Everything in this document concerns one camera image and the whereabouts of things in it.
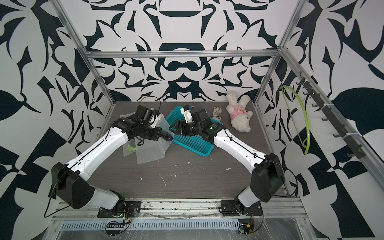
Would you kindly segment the teal plastic basket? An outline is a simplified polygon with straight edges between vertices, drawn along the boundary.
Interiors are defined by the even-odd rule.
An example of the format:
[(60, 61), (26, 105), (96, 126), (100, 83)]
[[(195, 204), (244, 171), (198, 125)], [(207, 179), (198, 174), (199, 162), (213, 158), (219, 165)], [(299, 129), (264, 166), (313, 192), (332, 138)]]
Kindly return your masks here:
[[(185, 120), (182, 114), (183, 106), (175, 107), (171, 113), (166, 117), (167, 123), (172, 127), (172, 133), (176, 130), (175, 123), (179, 120)], [(214, 145), (210, 142), (205, 141), (200, 135), (193, 137), (176, 135), (174, 134), (173, 142), (180, 147), (183, 147), (197, 155), (206, 157), (211, 154), (214, 149)]]

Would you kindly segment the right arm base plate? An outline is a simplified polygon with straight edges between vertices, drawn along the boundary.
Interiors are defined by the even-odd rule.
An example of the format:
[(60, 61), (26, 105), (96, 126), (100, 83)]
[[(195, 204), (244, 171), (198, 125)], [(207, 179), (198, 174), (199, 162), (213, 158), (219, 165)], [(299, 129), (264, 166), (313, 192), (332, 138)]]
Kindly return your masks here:
[(239, 200), (221, 200), (219, 212), (223, 216), (261, 216), (263, 209), (260, 202), (254, 203), (250, 207), (245, 207)]

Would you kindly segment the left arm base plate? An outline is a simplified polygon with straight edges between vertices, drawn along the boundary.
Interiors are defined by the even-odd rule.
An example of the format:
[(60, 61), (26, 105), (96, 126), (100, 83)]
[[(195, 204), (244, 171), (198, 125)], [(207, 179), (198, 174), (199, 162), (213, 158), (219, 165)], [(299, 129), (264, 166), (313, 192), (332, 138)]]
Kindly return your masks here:
[(110, 210), (99, 208), (97, 218), (131, 218), (141, 211), (141, 201), (118, 201)]

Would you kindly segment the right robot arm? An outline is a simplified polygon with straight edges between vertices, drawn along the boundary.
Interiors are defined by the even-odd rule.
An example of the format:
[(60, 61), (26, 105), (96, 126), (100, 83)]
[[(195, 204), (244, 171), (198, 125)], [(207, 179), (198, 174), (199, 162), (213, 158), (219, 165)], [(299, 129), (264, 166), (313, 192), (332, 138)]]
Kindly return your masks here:
[(174, 142), (192, 151), (194, 145), (211, 144), (239, 161), (252, 175), (248, 187), (235, 198), (241, 209), (268, 202), (285, 183), (283, 166), (277, 155), (266, 155), (232, 134), (221, 122), (210, 118), (202, 107), (178, 106), (168, 115)]

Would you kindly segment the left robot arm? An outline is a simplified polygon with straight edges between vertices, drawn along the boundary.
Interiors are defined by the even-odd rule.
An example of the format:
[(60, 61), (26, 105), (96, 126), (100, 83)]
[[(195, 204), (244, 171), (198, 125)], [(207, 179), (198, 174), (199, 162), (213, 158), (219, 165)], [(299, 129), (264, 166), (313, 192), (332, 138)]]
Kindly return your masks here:
[(49, 196), (56, 195), (73, 209), (101, 208), (120, 215), (124, 211), (125, 199), (112, 190), (103, 190), (88, 183), (101, 164), (130, 140), (171, 143), (173, 136), (160, 125), (164, 115), (139, 105), (128, 117), (115, 120), (110, 129), (91, 147), (66, 164), (52, 167), (52, 188)]

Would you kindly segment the translucent zip bag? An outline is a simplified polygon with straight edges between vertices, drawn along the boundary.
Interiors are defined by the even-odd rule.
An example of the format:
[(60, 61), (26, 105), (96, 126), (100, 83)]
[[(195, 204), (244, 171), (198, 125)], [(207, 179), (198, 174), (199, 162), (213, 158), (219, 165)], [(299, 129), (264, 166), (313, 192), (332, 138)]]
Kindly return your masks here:
[(157, 117), (155, 127), (162, 128), (161, 133), (164, 132), (166, 136), (164, 138), (159, 137), (157, 141), (144, 140), (144, 143), (141, 146), (138, 146), (139, 140), (135, 139), (138, 164), (163, 159), (166, 156), (167, 149), (173, 141), (174, 134), (169, 130), (170, 125), (163, 114), (160, 114)]
[(130, 154), (133, 154), (133, 153), (135, 153), (135, 152), (129, 152), (129, 151), (127, 151), (127, 146), (128, 145), (131, 145), (132, 147), (134, 147), (134, 148), (136, 148), (136, 151), (137, 151), (137, 147), (136, 147), (136, 142), (135, 142), (135, 138), (133, 138), (133, 139), (131, 139), (131, 140), (129, 140), (127, 143), (125, 143), (124, 145), (122, 145), (122, 148), (123, 148), (123, 156), (124, 157), (126, 157), (126, 156), (128, 156), (128, 155), (130, 155)]

